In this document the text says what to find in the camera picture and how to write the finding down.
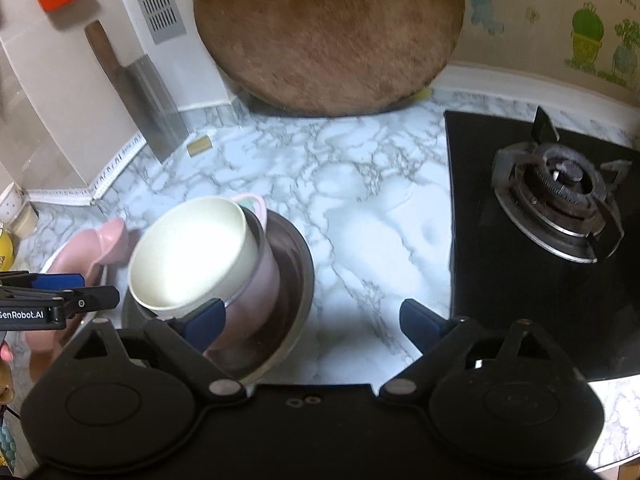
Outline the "person's left hand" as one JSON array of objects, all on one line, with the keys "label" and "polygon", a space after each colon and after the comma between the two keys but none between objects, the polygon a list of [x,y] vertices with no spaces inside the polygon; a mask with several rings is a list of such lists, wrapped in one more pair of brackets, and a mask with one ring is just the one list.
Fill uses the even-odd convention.
[{"label": "person's left hand", "polygon": [[0,404],[6,405],[14,398],[14,385],[10,367],[10,363],[13,360],[13,353],[5,341],[1,344],[0,353]]}]

